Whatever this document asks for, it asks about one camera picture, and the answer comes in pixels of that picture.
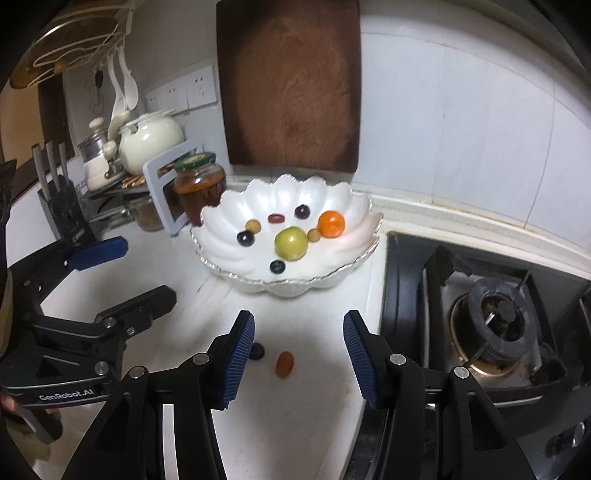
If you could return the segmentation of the left human hand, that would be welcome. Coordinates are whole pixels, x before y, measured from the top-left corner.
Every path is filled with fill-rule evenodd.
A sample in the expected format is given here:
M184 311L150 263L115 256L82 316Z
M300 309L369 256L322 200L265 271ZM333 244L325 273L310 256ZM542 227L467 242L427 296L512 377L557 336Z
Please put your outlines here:
M1 407L18 417L43 444L49 445L63 434L61 414L57 410L23 408L4 392L1 393Z

